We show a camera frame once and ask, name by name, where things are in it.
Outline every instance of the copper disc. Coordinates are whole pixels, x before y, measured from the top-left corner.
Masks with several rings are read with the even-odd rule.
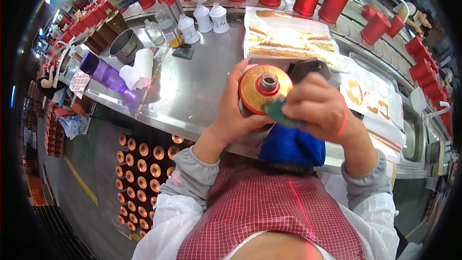
[[[157,146],[154,148],[154,158],[156,158],[156,160],[161,160],[164,158],[164,148],[162,148],[161,146]]]
[[[146,189],[147,182],[146,182],[146,179],[143,176],[138,177],[138,186],[140,186],[141,189]]]
[[[119,200],[119,202],[125,203],[125,197],[123,196],[122,193],[117,194],[117,199]]]
[[[158,180],[156,179],[152,179],[150,182],[149,182],[149,186],[151,187],[151,190],[153,190],[154,192],[158,193],[159,190],[160,190],[160,183]]]
[[[160,176],[160,167],[158,164],[152,164],[149,168],[149,171],[151,172],[151,175],[153,175],[156,178]]]
[[[133,176],[132,171],[126,171],[126,172],[125,172],[125,178],[126,178],[130,183],[135,182],[135,176]]]
[[[178,154],[180,152],[180,149],[176,146],[171,146],[169,147],[169,151],[167,152],[167,154],[169,155],[169,158],[172,160],[173,159],[173,156]]]
[[[133,164],[135,163],[135,159],[133,159],[132,154],[127,154],[125,156],[125,161],[127,162],[127,165],[129,165],[130,167],[133,166]]]
[[[184,141],[184,138],[182,138],[181,136],[172,135],[172,141],[174,143],[182,143]]]
[[[135,206],[135,203],[133,203],[133,201],[128,201],[127,202],[127,207],[130,209],[130,211],[132,212],[135,212],[136,211],[136,206]]]
[[[125,162],[125,156],[121,150],[117,152],[116,158],[119,163]]]
[[[122,216],[118,215],[117,219],[119,220],[120,224],[125,225],[125,220]]]
[[[124,216],[128,216],[128,212],[124,206],[120,206],[120,213]]]
[[[124,134],[119,135],[119,144],[124,146],[127,144],[127,137]]]
[[[140,145],[140,154],[141,154],[142,156],[147,156],[148,153],[149,153],[149,148],[147,147],[147,144],[142,143],[142,144]]]
[[[141,206],[138,207],[138,214],[140,216],[144,217],[144,218],[147,217],[147,212],[146,212],[146,209],[144,207],[141,207]]]
[[[136,192],[136,195],[138,196],[138,199],[141,201],[141,202],[146,202],[147,198],[146,198],[146,194],[142,191],[142,190],[138,190]]]
[[[135,216],[134,213],[130,213],[128,216],[130,217],[131,222],[133,222],[135,224],[138,223],[138,218]]]
[[[140,226],[141,226],[143,229],[149,229],[149,225],[148,225],[148,223],[146,222],[145,219],[140,219]]]
[[[172,176],[172,173],[175,171],[175,167],[170,167],[167,169],[167,177],[170,177]]]
[[[156,205],[156,203],[157,203],[157,197],[152,197],[151,198],[151,206]]]
[[[136,141],[134,138],[129,138],[127,142],[127,146],[129,150],[135,150],[136,149]]]
[[[142,173],[144,173],[145,171],[147,171],[147,164],[146,164],[146,161],[143,160],[143,159],[139,159],[138,160],[138,170]]]
[[[135,190],[132,187],[128,187],[127,188],[127,195],[130,198],[135,199],[135,197],[136,197]]]
[[[130,222],[130,221],[127,222],[127,226],[128,226],[128,228],[129,228],[131,231],[135,231],[135,230],[136,230],[135,225],[133,225],[133,223]]]

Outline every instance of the right hand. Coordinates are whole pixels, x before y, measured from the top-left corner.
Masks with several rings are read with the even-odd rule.
[[[343,95],[317,72],[310,72],[289,91],[282,113],[306,121],[308,124],[302,129],[320,140],[347,145],[369,138],[366,127],[353,116]]]

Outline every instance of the red laser line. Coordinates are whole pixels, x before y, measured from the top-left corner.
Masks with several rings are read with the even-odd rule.
[[[302,202],[300,202],[300,198],[298,197],[297,192],[295,192],[295,189],[292,186],[292,181],[290,181],[290,179],[289,179],[289,185],[290,185],[290,188],[292,189],[293,194],[297,198],[298,204],[300,205],[300,209],[302,209],[303,216],[305,217],[305,220],[306,220],[306,222],[307,222],[307,224],[309,226],[309,231],[310,231],[309,238],[314,241],[315,235],[314,235],[313,228],[309,224],[308,217],[306,217],[305,210],[303,209],[303,206],[302,206]]]

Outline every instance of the blue cloth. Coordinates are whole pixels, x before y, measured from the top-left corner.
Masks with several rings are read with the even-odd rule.
[[[263,141],[258,159],[274,164],[319,167],[326,160],[326,143],[299,128],[275,124]]]

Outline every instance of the worker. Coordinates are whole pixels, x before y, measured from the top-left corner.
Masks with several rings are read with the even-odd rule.
[[[385,156],[319,73],[288,93],[282,111],[306,121],[303,129],[316,138],[342,145],[348,208],[315,175],[271,170],[231,153],[219,159],[235,138],[273,122],[240,113],[238,79],[247,63],[228,75],[213,123],[174,156],[176,170],[160,187],[153,229],[132,259],[394,260],[397,211]]]
[[[406,2],[407,7],[409,8],[409,16],[407,17],[406,24],[410,25],[416,33],[424,35],[423,30],[420,28],[422,25],[427,28],[432,28],[433,17],[429,11],[420,11],[418,10],[414,3]],[[404,19],[406,16],[406,8],[404,3],[398,4],[393,11],[398,14],[401,18]]]

